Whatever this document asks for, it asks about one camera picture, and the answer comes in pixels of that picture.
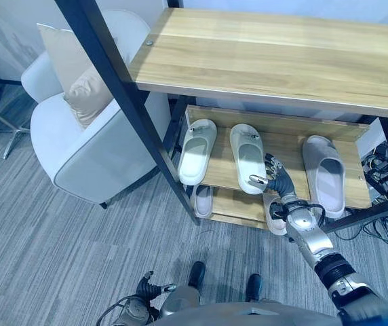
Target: robotic arm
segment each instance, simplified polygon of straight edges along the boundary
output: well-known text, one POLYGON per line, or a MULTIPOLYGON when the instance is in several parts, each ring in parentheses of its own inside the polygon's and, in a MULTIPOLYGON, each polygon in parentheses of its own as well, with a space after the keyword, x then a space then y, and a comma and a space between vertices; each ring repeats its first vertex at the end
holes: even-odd
POLYGON ((362 325, 370 321, 379 321, 388 316, 388 304, 375 293, 364 278, 358 274, 349 262, 337 252, 329 237, 318 226, 313 208, 322 208, 310 204, 296 196, 294 184, 283 164, 272 155, 265 156, 265 166, 270 179, 251 175, 253 182, 275 190, 282 201, 289 240, 298 245, 303 257, 319 276, 328 290, 328 295, 338 309, 338 318, 326 316, 310 310, 285 306, 277 302, 236 302, 201 306, 200 275, 204 274, 195 263, 191 274, 193 280, 188 286, 165 285, 158 287, 149 284, 153 272, 148 272, 139 282, 136 293, 107 309, 102 318, 115 307, 122 308, 118 318, 111 326, 144 326, 152 323, 160 326, 173 325, 362 325), (150 301, 165 292, 173 292, 158 311, 150 301))
POLYGON ((279 194, 285 208, 289 238, 298 245, 307 263, 327 288, 342 322, 348 325, 379 318, 388 308, 387 303, 334 249, 329 237, 317 224, 311 210, 313 205, 297 198, 294 184, 283 164, 267 154, 265 166, 273 179, 256 175, 251 175, 250 179, 279 194))

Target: wooden shelf board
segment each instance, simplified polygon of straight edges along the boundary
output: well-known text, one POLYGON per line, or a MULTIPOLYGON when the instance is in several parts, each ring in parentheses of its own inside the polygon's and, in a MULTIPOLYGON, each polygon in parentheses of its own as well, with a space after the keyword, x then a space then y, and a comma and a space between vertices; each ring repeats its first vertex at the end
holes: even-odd
MULTIPOLYGON (((218 128, 206 175, 201 183, 242 191, 230 147, 229 128, 218 128)), ((296 194, 310 200, 309 185, 300 149, 304 137, 260 132, 265 153, 272 153, 283 162, 292 178, 296 194)), ((345 200, 348 207, 362 209, 370 206, 370 197, 355 143, 333 141, 346 167, 345 200)))
POLYGON ((249 121, 256 124, 256 129, 260 131, 264 152, 273 154, 283 162, 294 182, 298 197, 310 200, 301 146, 306 136, 314 132, 333 140, 345 164, 346 206, 364 209, 371 205, 369 191, 360 163, 360 156, 354 142, 356 138, 367 130, 366 125, 243 111, 235 112, 228 109, 191 105, 188 106, 187 115, 189 121, 201 118, 211 119, 216 122, 218 127, 208 169, 202 181, 205 185, 242 191, 237 181, 236 165, 230 146, 231 129, 227 127, 249 121))
POLYGON ((168 8, 129 70, 141 90, 388 117, 386 62, 385 24, 168 8))
POLYGON ((226 215, 219 215, 219 214, 213 214, 213 216, 211 216, 211 218, 209 219, 211 219, 212 221, 232 223, 232 224, 237 224, 242 226, 248 226, 250 228, 268 230, 266 223, 253 221, 251 219, 242 219, 240 217, 233 217, 233 216, 226 216, 226 215))
POLYGON ((261 195, 251 196, 245 192, 214 188, 214 214, 265 222, 265 209, 261 195))

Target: white slipper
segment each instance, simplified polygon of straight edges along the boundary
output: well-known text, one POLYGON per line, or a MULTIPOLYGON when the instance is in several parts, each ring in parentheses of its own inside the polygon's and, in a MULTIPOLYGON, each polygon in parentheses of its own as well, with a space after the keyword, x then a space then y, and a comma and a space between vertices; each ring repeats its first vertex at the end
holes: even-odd
POLYGON ((284 236, 287 233, 286 222, 282 219, 272 219, 271 215, 269 214, 269 209, 273 202, 280 203, 280 196, 270 193, 263 194, 263 206, 265 207, 268 230, 274 233, 276 236, 284 236))
POLYGON ((210 185, 195 185, 191 195, 195 216, 200 219, 209 218, 212 214, 213 198, 213 189, 210 185))
POLYGON ((262 139, 257 130, 247 124, 237 124, 230 132, 230 145, 241 189, 250 195, 263 193, 265 186, 250 180, 250 175, 267 177, 262 139))
POLYGON ((310 136, 303 144, 303 160, 311 201, 321 204, 326 216, 338 219, 345 209, 345 166, 333 143, 310 136))
POLYGON ((185 185, 201 183, 208 168, 210 152, 216 139, 216 126, 208 119, 194 121, 183 141, 178 174, 185 185))

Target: beige cushion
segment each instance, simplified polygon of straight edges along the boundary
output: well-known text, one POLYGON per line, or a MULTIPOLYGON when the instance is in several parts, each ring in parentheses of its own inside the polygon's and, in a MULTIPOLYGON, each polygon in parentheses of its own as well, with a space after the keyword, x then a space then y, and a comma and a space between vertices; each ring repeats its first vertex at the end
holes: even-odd
POLYGON ((91 66, 64 93, 64 99, 71 106, 74 116, 83 128, 87 128, 100 112, 113 100, 113 95, 91 66))
POLYGON ((67 93, 92 62, 72 31, 37 24, 54 70, 67 93))

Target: table leg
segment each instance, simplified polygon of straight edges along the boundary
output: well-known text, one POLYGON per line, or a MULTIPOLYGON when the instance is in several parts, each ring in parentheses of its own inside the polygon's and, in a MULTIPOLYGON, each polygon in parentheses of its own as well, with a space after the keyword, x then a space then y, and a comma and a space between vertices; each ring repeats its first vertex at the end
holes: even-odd
POLYGON ((3 154, 3 160, 5 160, 13 148, 14 141, 16 140, 16 137, 19 134, 29 134, 30 130, 27 128, 23 128, 23 127, 19 127, 19 126, 14 125, 9 120, 7 120, 5 117, 3 117, 1 114, 0 114, 0 121, 3 122, 6 126, 10 127, 12 129, 12 133, 13 133, 11 139, 9 140, 9 143, 7 144, 7 147, 5 148, 4 154, 3 154))

